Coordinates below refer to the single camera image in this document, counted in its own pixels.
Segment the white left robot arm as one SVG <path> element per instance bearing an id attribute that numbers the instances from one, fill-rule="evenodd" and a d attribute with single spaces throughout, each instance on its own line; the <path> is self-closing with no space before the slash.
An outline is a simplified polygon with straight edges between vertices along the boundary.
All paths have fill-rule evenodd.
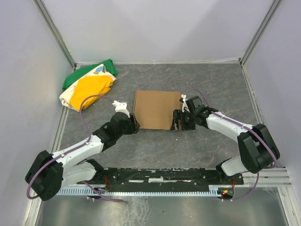
<path id="1" fill-rule="evenodd" d="M 117 112 L 83 141 L 54 153 L 46 150 L 38 153 L 25 176 L 28 199 L 34 198 L 31 190 L 47 201 L 65 186 L 91 180 L 98 168 L 84 160 L 111 148 L 123 135 L 136 134 L 139 127 L 133 113 Z"/>

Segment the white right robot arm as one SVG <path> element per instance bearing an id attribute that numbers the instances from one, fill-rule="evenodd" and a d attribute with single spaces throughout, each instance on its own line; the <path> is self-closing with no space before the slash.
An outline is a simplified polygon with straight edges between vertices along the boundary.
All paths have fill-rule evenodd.
<path id="1" fill-rule="evenodd" d="M 238 144 L 239 156 L 220 163 L 216 168 L 226 176 L 277 166 L 280 152 L 268 130 L 259 123 L 250 125 L 229 118 L 221 112 L 206 109 L 203 113 L 174 110 L 171 130 L 194 130 L 196 125 L 222 133 Z"/>

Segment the brown cardboard box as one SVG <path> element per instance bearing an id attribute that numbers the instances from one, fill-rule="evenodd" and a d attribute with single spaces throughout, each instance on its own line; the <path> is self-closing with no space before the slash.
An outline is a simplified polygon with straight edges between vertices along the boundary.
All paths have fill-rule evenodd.
<path id="1" fill-rule="evenodd" d="M 136 91 L 134 115 L 140 128 L 169 130 L 173 111 L 181 108 L 180 98 L 179 91 Z"/>

